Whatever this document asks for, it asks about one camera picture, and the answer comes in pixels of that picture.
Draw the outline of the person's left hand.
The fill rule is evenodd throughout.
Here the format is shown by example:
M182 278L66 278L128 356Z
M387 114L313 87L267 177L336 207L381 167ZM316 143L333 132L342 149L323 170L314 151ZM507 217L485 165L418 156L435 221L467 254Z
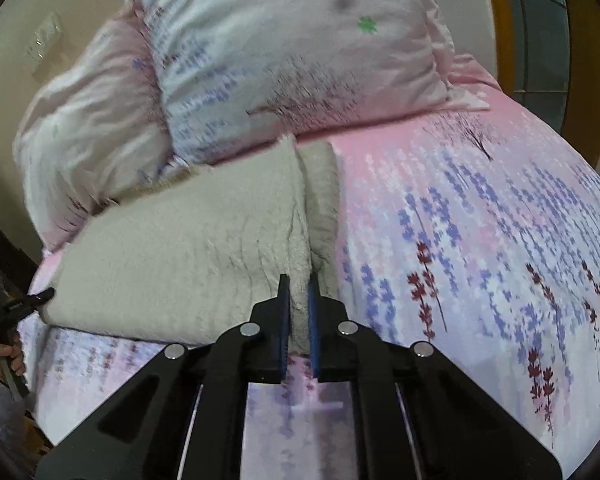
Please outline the person's left hand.
M24 356L18 332L12 333L12 344L0 344L0 381L7 384L1 364L3 360L7 362L9 368L17 376L23 376L26 372L26 364L24 364Z

